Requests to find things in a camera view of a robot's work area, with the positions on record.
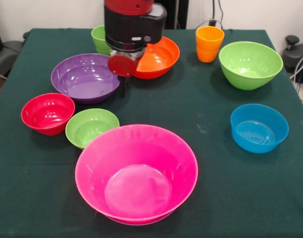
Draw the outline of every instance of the green cup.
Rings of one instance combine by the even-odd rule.
[[[110,46],[105,41],[105,26],[97,26],[91,31],[91,36],[99,54],[110,55]]]
[[[276,51],[249,41],[224,46],[219,59],[227,80],[242,90],[254,90],[267,84],[283,68],[281,56]]]
[[[113,113],[104,109],[88,109],[74,115],[66,126],[67,139],[79,149],[120,123]]]

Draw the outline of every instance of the red robot part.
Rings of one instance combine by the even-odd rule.
[[[116,75],[131,77],[137,69],[139,59],[135,61],[124,55],[114,55],[109,59],[107,66]]]
[[[151,12],[153,0],[105,0],[111,11],[127,16],[141,16]]]

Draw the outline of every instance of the orange cup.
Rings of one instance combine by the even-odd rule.
[[[203,26],[196,31],[197,55],[200,61],[213,62],[220,50],[224,32],[215,26]]]

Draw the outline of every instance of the plastic bowl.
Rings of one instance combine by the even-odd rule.
[[[162,36],[157,44],[147,44],[134,76],[141,79],[158,78],[174,66],[179,56],[180,50],[177,44]]]
[[[66,126],[66,136],[76,147],[84,149],[102,133],[120,126],[113,113],[99,108],[88,109],[74,115]]]
[[[22,121],[44,135],[58,135],[74,114],[71,98],[59,93],[47,93],[30,100],[21,112]]]
[[[153,125],[126,125],[97,137],[81,153],[77,188],[96,211],[128,225],[165,218],[190,196],[198,164],[188,144]]]
[[[109,56],[81,54],[59,63],[51,73],[54,88],[81,104],[99,103],[109,98],[119,80],[107,67]]]
[[[245,104],[231,115],[232,136],[243,149],[267,153],[286,139],[289,126],[276,110],[261,104]]]
[[[283,68],[283,61],[276,51],[255,42],[230,43],[221,49],[219,59],[227,80],[243,90],[265,85]]]

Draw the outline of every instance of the table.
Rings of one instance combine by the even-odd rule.
[[[256,41],[263,30],[226,30],[223,45]],[[20,112],[31,98],[55,92],[52,69],[63,59],[94,53],[90,29],[33,29],[0,95],[0,237],[32,238],[301,238],[303,237],[303,106],[285,70],[254,91],[231,86],[218,59],[197,60],[194,30],[165,30],[180,47],[175,67],[157,80],[132,79],[117,93],[76,112],[104,108],[122,125],[148,123],[184,138],[197,156],[191,197],[154,225],[131,227],[95,213],[79,195],[74,169],[81,151],[64,133],[49,137],[26,127]],[[274,151],[239,148],[231,112],[245,103],[280,111],[290,126]]]

